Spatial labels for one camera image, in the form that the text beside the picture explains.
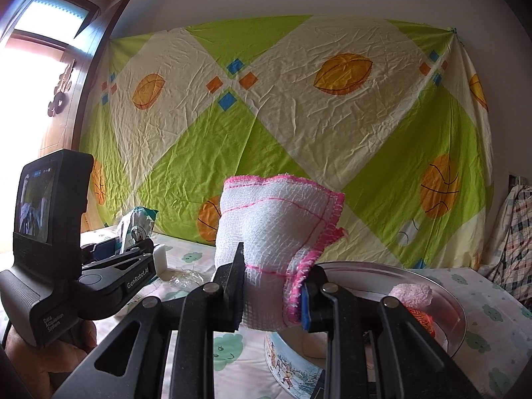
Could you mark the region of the left hand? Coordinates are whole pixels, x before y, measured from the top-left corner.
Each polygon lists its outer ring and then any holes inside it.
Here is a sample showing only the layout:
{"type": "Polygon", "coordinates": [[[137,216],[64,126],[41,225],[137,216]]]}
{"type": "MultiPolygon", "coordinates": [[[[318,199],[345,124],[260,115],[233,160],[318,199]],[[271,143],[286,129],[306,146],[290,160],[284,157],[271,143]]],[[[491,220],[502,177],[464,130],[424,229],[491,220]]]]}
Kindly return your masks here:
{"type": "Polygon", "coordinates": [[[80,323],[82,348],[57,340],[45,348],[29,346],[19,333],[9,329],[5,353],[33,398],[51,398],[55,392],[50,374],[70,373],[96,346],[96,327],[92,321],[80,323]]]}

